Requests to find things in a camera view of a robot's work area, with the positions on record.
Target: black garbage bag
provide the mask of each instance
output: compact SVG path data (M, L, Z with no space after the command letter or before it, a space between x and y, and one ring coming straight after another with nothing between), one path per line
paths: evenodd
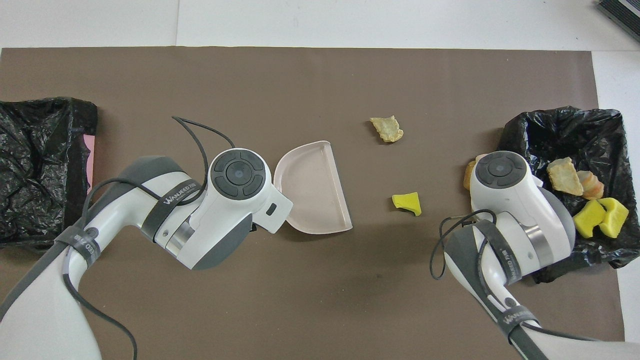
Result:
M0 101L0 248L42 250L81 215L89 184L84 135L97 107L56 97Z
M588 170L598 177L605 185L603 197L613 197L629 209L618 238L607 237L598 227L589 239L577 233L571 255L533 273L536 282L551 282L571 270L600 263L620 268L638 257L640 227L636 195L625 129L618 110L580 110L567 106L521 113L504 126L497 150L522 155L533 174L544 182L543 187L558 197L572 216L587 200L553 190L547 174L551 161L567 156L573 160L576 170Z

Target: dustpan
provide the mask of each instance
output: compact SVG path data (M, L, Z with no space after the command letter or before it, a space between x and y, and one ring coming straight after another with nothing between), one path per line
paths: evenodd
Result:
M293 202L287 222L307 234L331 234L353 227L331 143L318 141L280 159L273 184Z

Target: sponge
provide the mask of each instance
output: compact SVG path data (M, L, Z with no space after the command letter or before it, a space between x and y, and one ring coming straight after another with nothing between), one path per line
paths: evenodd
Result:
M606 214L607 212L597 200L589 200L573 217L573 223L583 238L592 238L593 228L604 220Z
M629 215L629 210L623 204L620 204L620 201L612 197L600 199L598 202L607 209L604 220L598 225L600 230L610 238L617 238L620 234L620 229L622 229L622 224L625 223Z
M398 209L405 209L412 211L415 216L419 217L422 214L420 209L420 199L418 193L406 193L403 195L392 195L391 200L394 202L394 206Z

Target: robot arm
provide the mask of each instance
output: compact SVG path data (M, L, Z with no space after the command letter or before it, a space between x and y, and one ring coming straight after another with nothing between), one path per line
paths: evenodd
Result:
M218 155L206 191L185 205L180 201L194 197L200 185L169 158L140 158L119 178L142 184L159 199L117 183L91 207L86 225L79 221L56 239L0 306L0 360L100 359L63 274L77 288L101 249L124 226L138 227L183 265L198 270L222 262L254 223L274 233L292 208L271 184L264 160L246 149Z
M547 331L506 286L569 256L575 228L566 208L536 186L525 160L493 152L478 161L471 179L474 210L489 209L495 223L480 220L452 233L445 261L524 359L635 359L640 345L602 342Z

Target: brown table surface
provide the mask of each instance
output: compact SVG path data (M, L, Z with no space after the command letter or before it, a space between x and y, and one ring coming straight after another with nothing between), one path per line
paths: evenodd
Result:
M468 213L465 165L494 150L522 111L597 108L591 54L557 51L304 48L3 49L0 99L71 96L100 108L95 177L139 156L202 160L171 118L203 122L271 170L304 143L332 143L352 230L312 236L285 224L250 234L220 266L190 271L124 229L80 292L124 323L140 359L515 359L481 306L448 274L429 276L437 225ZM369 117L395 115L387 145ZM196 131L212 158L226 149ZM418 192L419 217L390 196ZM0 250L0 297L34 263ZM601 266L510 287L549 329L623 340L616 273ZM89 314L104 359L127 338Z

